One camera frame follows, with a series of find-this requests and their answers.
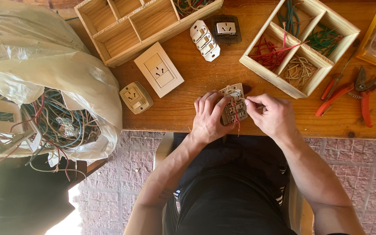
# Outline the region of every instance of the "brick floor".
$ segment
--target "brick floor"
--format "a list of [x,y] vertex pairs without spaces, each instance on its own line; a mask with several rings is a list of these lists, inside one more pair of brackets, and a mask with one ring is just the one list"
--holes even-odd
[[[108,163],[79,185],[82,235],[120,235],[164,133],[124,131]],[[376,235],[376,141],[305,138],[337,174],[366,233]]]

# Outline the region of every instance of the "orange-handled pliers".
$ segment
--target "orange-handled pliers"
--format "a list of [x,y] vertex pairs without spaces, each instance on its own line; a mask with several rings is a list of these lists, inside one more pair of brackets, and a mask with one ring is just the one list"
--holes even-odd
[[[361,99],[363,121],[365,122],[365,125],[367,127],[372,128],[373,125],[371,121],[371,114],[369,112],[369,95],[371,94],[371,91],[373,91],[376,88],[376,85],[374,85],[374,83],[376,82],[376,76],[370,83],[365,84],[365,82],[366,72],[364,67],[361,66],[356,82],[345,84],[341,88],[337,89],[337,91],[333,93],[331,98],[320,106],[320,108],[316,112],[316,116],[322,116],[323,114],[325,114],[327,110],[329,110],[332,107],[333,101],[335,101],[337,98],[341,97],[345,93],[348,93],[353,98]],[[358,95],[352,93],[351,91],[353,89],[361,92],[361,94]]]

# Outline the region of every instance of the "white plastic bag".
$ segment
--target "white plastic bag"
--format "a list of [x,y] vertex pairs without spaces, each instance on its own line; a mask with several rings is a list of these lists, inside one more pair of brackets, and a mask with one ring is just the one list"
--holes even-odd
[[[58,14],[0,0],[0,94],[18,105],[28,104],[42,95],[44,87],[61,90],[78,102],[101,130],[96,142],[65,150],[68,157],[91,161],[108,157],[123,129],[115,77]],[[18,149],[13,157],[29,154]]]

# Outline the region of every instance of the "hand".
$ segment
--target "hand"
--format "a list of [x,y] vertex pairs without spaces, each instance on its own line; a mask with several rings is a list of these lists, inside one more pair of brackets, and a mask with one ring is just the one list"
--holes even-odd
[[224,107],[231,100],[231,96],[224,98],[223,94],[217,93],[217,90],[208,92],[203,97],[198,97],[195,101],[196,115],[191,131],[194,141],[202,145],[207,145],[218,138],[225,136],[234,129],[234,125],[223,126],[220,123],[220,117]]
[[249,96],[245,100],[247,113],[255,124],[274,141],[295,138],[300,132],[295,126],[292,103],[268,94]]

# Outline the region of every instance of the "white plastic chair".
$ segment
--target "white plastic chair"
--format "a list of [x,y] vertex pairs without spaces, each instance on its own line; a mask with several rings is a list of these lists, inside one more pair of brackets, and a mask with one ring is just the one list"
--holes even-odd
[[[153,169],[155,169],[172,151],[173,132],[166,132],[159,147],[154,153]],[[290,175],[290,183],[285,187],[282,210],[287,224],[298,235],[312,235],[313,212],[310,205],[297,188],[294,178]]]

